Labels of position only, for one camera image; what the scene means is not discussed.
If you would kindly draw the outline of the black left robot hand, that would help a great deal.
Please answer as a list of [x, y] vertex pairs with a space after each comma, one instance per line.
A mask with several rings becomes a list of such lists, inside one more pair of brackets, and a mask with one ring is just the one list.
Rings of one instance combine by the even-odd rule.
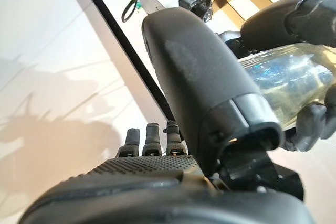
[[335, 133], [335, 0], [279, 0], [220, 38], [306, 152]]

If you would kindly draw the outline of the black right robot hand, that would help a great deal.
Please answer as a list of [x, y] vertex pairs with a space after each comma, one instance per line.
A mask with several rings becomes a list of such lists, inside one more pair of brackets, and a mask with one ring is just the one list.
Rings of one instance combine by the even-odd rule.
[[20, 223], [314, 223], [298, 174], [267, 154], [280, 121], [220, 37], [183, 8], [148, 15], [142, 35], [190, 154], [105, 161]]

